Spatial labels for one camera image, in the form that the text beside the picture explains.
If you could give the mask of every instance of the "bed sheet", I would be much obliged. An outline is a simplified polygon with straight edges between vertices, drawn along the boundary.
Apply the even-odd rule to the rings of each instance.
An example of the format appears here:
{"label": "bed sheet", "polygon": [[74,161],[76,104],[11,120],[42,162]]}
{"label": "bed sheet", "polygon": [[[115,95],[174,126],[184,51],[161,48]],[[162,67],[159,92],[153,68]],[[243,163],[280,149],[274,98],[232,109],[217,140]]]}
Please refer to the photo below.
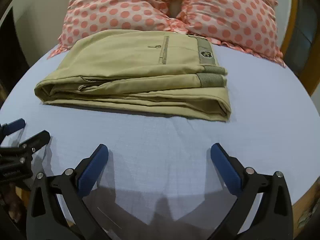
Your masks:
{"label": "bed sheet", "polygon": [[[122,239],[206,239],[235,201],[210,160],[219,142],[230,156],[257,172],[284,173],[292,203],[320,171],[320,118],[290,69],[229,48],[213,46],[227,68],[232,114],[227,123],[151,113],[46,106],[35,85],[66,53],[44,55],[15,86],[0,123],[24,118],[23,132],[3,146],[47,130],[33,171],[61,174],[103,143],[109,161],[85,202],[100,225]],[[256,199],[242,230],[257,210]],[[62,203],[67,218],[65,203]]]}

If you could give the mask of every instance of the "wooden bed frame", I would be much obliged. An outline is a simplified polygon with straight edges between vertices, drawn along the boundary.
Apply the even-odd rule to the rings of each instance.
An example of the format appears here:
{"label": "wooden bed frame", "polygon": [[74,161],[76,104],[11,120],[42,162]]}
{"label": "wooden bed frame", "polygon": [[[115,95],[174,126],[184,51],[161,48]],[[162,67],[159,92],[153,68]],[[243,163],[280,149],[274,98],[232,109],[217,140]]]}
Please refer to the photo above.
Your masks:
{"label": "wooden bed frame", "polygon": [[[2,16],[4,16],[5,12],[8,11],[7,8],[9,7],[11,2],[12,0],[0,0],[0,19],[2,18]],[[310,0],[310,2],[316,14],[320,16],[320,0]],[[298,0],[292,0],[289,23],[288,23],[283,44],[281,46],[281,51],[283,52],[284,56],[287,54],[288,49],[292,44],[292,37],[294,35],[296,22],[298,20],[297,19],[298,5],[299,5]],[[11,27],[9,26],[8,28],[12,28],[12,27],[14,28],[12,13],[9,13],[5,18],[8,19],[8,17],[11,17],[11,19],[9,19],[8,22],[10,22],[9,25],[12,25]],[[0,39],[17,40],[15,33],[11,32],[10,34],[11,37],[8,36],[8,32],[6,30],[4,30],[3,33],[7,33],[7,34],[6,36],[1,37],[1,32],[0,32]],[[10,53],[13,53],[13,54],[9,55],[9,57],[11,59],[15,59],[19,57],[20,61],[18,63],[20,64],[20,67],[12,68],[11,70],[12,75],[9,72],[7,73],[12,78],[11,84],[6,85],[6,87],[4,88],[2,88],[0,84],[0,95],[2,98],[6,97],[6,95],[11,91],[13,87],[12,84],[16,84],[19,78],[21,78],[28,69],[28,65],[26,64],[26,61],[21,51],[21,48],[19,46],[19,43],[16,42],[12,44],[12,49],[13,50],[11,51],[13,52],[10,52]],[[301,71],[301,73],[297,74],[297,77],[299,78],[303,86],[306,88],[308,94],[312,95],[312,93],[315,91],[316,87],[320,82],[320,28],[319,28],[319,25],[315,35],[315,39],[311,45],[311,49],[308,54],[308,60],[303,70]],[[300,216],[305,210],[308,210],[312,206],[312,204],[315,201],[315,198],[317,197],[317,192],[318,192],[318,184],[315,183],[310,188],[310,190],[293,206],[295,236],[297,236],[298,233],[301,231],[300,229],[298,229],[298,219],[300,218]],[[24,198],[25,203],[28,202],[27,200],[28,194],[24,194],[21,190],[19,190],[19,195],[22,196],[22,198]]]}

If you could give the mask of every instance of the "blue gripper pad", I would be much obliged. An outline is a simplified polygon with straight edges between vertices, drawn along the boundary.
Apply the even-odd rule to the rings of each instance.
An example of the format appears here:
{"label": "blue gripper pad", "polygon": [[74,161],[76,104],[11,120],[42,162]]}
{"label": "blue gripper pad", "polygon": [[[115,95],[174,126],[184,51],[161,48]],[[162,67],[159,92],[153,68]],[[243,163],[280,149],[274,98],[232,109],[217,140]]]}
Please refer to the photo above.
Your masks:
{"label": "blue gripper pad", "polygon": [[12,123],[9,123],[5,127],[4,134],[6,136],[10,135],[16,131],[19,131],[20,129],[24,128],[25,126],[26,126],[26,122],[22,118],[20,118]]}
{"label": "blue gripper pad", "polygon": [[242,192],[241,178],[227,159],[227,153],[220,144],[211,147],[211,160],[218,169],[224,183],[232,195],[239,196]]}
{"label": "blue gripper pad", "polygon": [[89,195],[95,182],[97,181],[103,167],[106,165],[109,157],[107,146],[100,144],[91,155],[90,163],[82,172],[78,179],[78,196],[85,197]]}

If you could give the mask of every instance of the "polka dot pillow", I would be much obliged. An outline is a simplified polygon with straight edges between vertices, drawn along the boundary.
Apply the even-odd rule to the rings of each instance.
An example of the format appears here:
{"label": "polka dot pillow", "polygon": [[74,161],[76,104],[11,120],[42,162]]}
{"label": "polka dot pillow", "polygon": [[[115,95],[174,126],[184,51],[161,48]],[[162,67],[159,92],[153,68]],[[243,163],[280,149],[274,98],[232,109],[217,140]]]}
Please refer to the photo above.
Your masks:
{"label": "polka dot pillow", "polygon": [[168,0],[69,0],[59,46],[49,57],[76,41],[108,29],[164,30],[187,33],[183,23],[167,17]]}
{"label": "polka dot pillow", "polygon": [[191,33],[212,43],[282,63],[277,46],[276,0],[183,0],[177,16]]}

